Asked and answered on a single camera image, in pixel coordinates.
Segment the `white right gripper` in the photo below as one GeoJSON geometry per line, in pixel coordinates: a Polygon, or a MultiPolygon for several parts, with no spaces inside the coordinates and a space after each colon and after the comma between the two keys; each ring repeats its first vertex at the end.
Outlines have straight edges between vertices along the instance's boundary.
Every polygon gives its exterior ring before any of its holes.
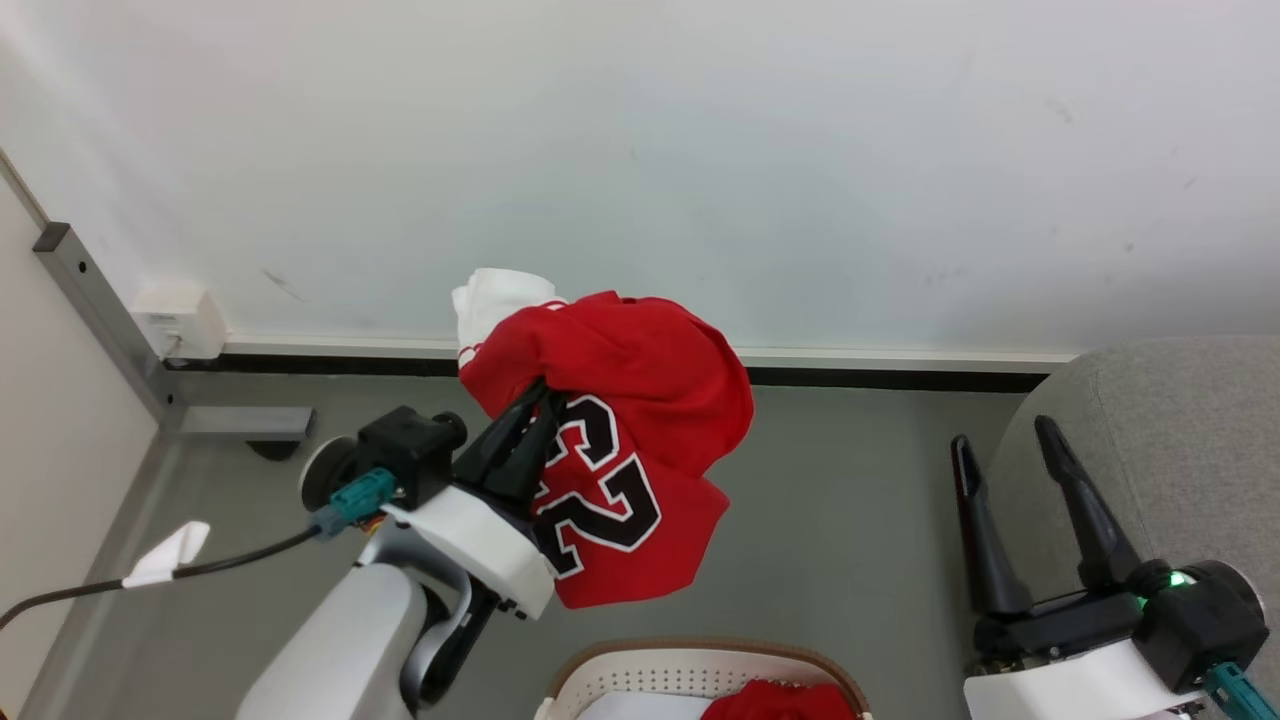
{"type": "MultiPolygon", "coordinates": [[[[1140,559],[1055,419],[1034,419],[1059,486],[1088,591],[1121,588],[1140,559]]],[[[979,615],[975,662],[963,684],[973,719],[1193,719],[1203,691],[1172,693],[1132,642],[1142,602],[1130,593],[1076,592],[1033,606],[989,511],[966,436],[950,443],[966,583],[979,615]]]]}

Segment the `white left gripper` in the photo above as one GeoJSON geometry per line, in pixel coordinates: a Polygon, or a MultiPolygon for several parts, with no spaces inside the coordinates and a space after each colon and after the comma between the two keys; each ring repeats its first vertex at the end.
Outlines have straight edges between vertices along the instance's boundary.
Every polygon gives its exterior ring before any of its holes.
{"type": "MultiPolygon", "coordinates": [[[[454,480],[489,489],[507,503],[530,503],[559,432],[563,395],[530,384],[454,460],[454,480]]],[[[461,566],[527,619],[538,620],[556,594],[550,564],[527,534],[470,492],[447,486],[410,511],[385,503],[426,544],[461,566]]]]}

